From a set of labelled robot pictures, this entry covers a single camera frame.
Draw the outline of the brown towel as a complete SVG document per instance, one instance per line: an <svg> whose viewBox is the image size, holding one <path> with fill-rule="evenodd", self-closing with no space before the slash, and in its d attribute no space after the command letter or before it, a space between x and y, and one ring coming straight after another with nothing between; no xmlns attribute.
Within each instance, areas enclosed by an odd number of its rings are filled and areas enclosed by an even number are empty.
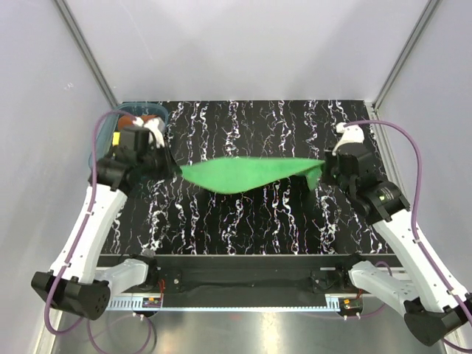
<svg viewBox="0 0 472 354"><path fill-rule="evenodd" d="M129 115L122 115L117 122L117 130L123 129L125 126L128 125L138 125L144 126L147 123L155 124L159 130L163 130L165 127L165 123L161 117L157 115L142 115L138 116L129 116Z"/></svg>

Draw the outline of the teal transparent plastic bin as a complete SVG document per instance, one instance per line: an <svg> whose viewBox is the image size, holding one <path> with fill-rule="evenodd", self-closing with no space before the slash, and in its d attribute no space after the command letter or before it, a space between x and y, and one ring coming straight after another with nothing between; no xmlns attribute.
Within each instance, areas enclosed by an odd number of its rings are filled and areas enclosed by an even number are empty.
<svg viewBox="0 0 472 354"><path fill-rule="evenodd" d="M139 126L151 130L150 142L156 143L159 154L168 167L172 159L168 144L165 141L165 132L169 121L169 112L165 107L156 103L131 102L117 106L112 112L99 121L92 130L95 138L88 159L90 171L93 171L93 153L96 162L103 158L113 145L118 143L119 132L126 126Z"/></svg>

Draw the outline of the green towel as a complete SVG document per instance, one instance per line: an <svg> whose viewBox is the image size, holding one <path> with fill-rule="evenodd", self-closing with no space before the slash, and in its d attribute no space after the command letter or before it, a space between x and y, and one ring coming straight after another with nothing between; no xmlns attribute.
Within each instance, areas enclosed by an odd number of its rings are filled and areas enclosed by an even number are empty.
<svg viewBox="0 0 472 354"><path fill-rule="evenodd" d="M310 190L317 187L325 162L296 157L220 157L182 165L185 181L224 195L247 192L291 176L304 177Z"/></svg>

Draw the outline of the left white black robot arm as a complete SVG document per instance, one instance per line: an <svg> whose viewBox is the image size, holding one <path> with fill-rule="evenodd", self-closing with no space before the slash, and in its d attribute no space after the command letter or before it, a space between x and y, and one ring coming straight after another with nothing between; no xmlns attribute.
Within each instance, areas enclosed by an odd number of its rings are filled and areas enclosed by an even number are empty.
<svg viewBox="0 0 472 354"><path fill-rule="evenodd" d="M174 161L159 128L128 125L101 159L92 156L86 199L63 250L47 272L35 272L31 286L49 310L96 320L126 290L153 291L159 271L153 256L136 255L105 271L97 264L104 242L128 196L144 178L172 177Z"/></svg>

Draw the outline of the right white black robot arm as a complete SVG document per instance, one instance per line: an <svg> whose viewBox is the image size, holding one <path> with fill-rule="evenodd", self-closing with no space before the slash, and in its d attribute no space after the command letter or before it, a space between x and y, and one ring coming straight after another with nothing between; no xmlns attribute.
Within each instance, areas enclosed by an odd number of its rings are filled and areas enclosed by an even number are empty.
<svg viewBox="0 0 472 354"><path fill-rule="evenodd" d="M471 293L447 269L412 221L409 202L400 188L379 178L373 154L351 142L325 150L322 182L338 187L355 212L392 248L411 282L403 284L354 256L335 273L343 292L360 288L399 313L410 333L430 347L463 326L471 313Z"/></svg>

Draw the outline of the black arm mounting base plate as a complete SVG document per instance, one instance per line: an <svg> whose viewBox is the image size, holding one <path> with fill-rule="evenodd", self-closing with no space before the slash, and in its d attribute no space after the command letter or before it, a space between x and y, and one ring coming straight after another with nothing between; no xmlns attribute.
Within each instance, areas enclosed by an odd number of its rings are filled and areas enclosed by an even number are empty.
<svg viewBox="0 0 472 354"><path fill-rule="evenodd" d="M157 291L159 284L164 284L166 294L188 294L205 288L297 289L309 294L353 291L347 267L383 259L374 254L158 255L150 284L132 285L126 291Z"/></svg>

